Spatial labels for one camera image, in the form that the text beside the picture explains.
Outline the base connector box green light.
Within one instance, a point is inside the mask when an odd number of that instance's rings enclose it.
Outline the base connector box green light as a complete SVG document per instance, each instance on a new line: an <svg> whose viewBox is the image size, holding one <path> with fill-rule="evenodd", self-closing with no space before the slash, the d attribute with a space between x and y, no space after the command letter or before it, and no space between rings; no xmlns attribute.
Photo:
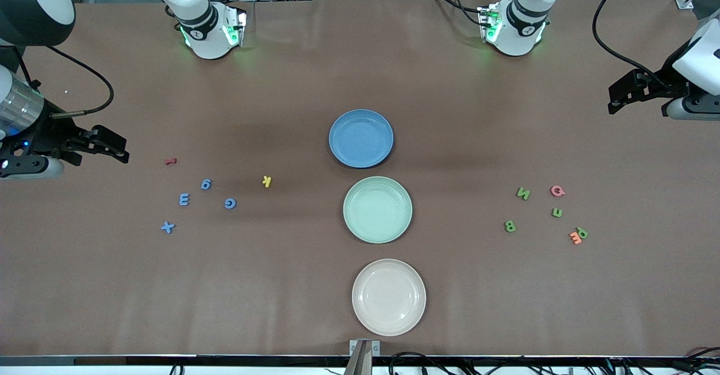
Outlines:
<svg viewBox="0 0 720 375"><path fill-rule="evenodd" d="M242 46L246 23L246 11L230 6L224 7L223 31L231 48Z"/></svg>
<svg viewBox="0 0 720 375"><path fill-rule="evenodd" d="M481 38L486 43L497 41L502 27L501 4L489 4L487 7L478 7L478 23Z"/></svg>

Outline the beige round plate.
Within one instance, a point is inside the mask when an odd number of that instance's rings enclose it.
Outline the beige round plate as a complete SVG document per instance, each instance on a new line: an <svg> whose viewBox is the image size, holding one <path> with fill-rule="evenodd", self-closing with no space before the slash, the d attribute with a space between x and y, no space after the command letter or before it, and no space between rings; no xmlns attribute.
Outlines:
<svg viewBox="0 0 720 375"><path fill-rule="evenodd" d="M352 306L358 321L378 336L406 334L422 320L427 303L416 269L394 258L366 265L353 283Z"/></svg>

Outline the pale green round plate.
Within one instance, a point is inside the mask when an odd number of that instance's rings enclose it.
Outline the pale green round plate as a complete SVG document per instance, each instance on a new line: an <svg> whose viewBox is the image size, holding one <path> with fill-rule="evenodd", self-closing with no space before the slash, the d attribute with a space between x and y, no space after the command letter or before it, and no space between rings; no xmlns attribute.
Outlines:
<svg viewBox="0 0 720 375"><path fill-rule="evenodd" d="M359 180L344 197L345 226L363 242L386 244L399 239L411 226L413 206L409 191L386 176Z"/></svg>

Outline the brown table cover mat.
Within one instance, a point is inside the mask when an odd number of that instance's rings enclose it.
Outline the brown table cover mat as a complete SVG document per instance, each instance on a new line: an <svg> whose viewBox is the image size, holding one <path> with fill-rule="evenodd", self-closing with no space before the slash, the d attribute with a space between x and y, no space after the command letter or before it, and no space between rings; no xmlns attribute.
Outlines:
<svg viewBox="0 0 720 375"><path fill-rule="evenodd" d="M371 337L351 290L380 258L427 289L384 354L720 345L720 122L665 118L662 100L609 115L628 65L592 39L596 6L558 1L540 44L506 57L436 1L265 2L244 47L205 61L162 4L80 4L61 49L115 100L77 124L126 137L129 163L0 181L0 354L345 354ZM329 148L355 109L394 130L373 168ZM411 195L393 242L345 226L370 176Z"/></svg>

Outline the grey metal bracket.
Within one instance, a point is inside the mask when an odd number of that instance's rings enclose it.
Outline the grey metal bracket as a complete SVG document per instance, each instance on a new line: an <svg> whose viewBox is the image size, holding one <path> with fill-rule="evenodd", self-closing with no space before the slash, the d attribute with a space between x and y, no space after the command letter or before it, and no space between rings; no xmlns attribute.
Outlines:
<svg viewBox="0 0 720 375"><path fill-rule="evenodd" d="M372 375L373 358L380 356L380 340L350 340L350 359L344 375Z"/></svg>

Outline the blue round plate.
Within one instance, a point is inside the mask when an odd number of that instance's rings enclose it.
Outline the blue round plate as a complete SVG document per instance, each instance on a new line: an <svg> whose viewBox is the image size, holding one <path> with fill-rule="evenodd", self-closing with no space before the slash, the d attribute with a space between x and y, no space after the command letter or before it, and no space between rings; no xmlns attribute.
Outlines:
<svg viewBox="0 0 720 375"><path fill-rule="evenodd" d="M350 168L367 169L380 165L390 155L394 130L380 113L355 109L334 121L327 141L337 161Z"/></svg>

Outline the black table edge rail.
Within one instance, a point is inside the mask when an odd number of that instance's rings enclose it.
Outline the black table edge rail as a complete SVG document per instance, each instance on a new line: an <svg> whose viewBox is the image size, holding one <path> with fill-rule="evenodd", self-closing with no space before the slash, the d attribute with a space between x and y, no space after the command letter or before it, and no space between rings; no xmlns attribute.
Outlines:
<svg viewBox="0 0 720 375"><path fill-rule="evenodd" d="M0 365L226 365L227 367L343 367L349 362L347 355L0 355ZM684 371L690 368L718 367L720 357L619 357L570 355L393 355L378 356L374 365L421 364L426 367L442 365L470 365L494 367L497 364L532 365L533 367L630 367L639 364L645 368L670 367Z"/></svg>

